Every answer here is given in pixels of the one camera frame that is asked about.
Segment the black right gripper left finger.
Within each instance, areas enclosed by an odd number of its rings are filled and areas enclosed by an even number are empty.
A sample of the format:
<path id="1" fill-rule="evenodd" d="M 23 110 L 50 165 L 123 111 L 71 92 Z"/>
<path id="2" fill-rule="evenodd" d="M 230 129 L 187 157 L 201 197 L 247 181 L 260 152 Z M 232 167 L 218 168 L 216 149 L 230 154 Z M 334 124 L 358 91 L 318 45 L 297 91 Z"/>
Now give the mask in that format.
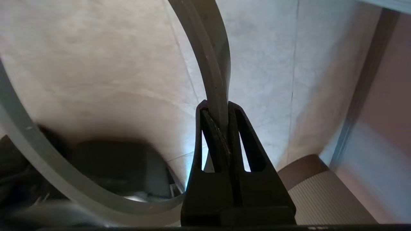
<path id="1" fill-rule="evenodd" d="M 212 119 L 207 100 L 196 108 L 196 140 L 193 162 L 181 207 L 181 225 L 221 226 L 221 212 L 232 206 L 229 177 L 230 149 L 219 125 Z M 214 172 L 202 169 L 202 141 L 207 143 Z"/>

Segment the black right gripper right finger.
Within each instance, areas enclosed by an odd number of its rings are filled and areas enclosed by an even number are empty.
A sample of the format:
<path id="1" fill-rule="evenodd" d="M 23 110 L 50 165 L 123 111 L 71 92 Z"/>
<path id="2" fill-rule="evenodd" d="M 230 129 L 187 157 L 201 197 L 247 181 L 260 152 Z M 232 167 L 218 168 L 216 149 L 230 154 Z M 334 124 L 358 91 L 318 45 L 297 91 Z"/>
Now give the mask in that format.
<path id="1" fill-rule="evenodd" d="M 296 207 L 244 110 L 228 103 L 235 225 L 295 225 Z"/>

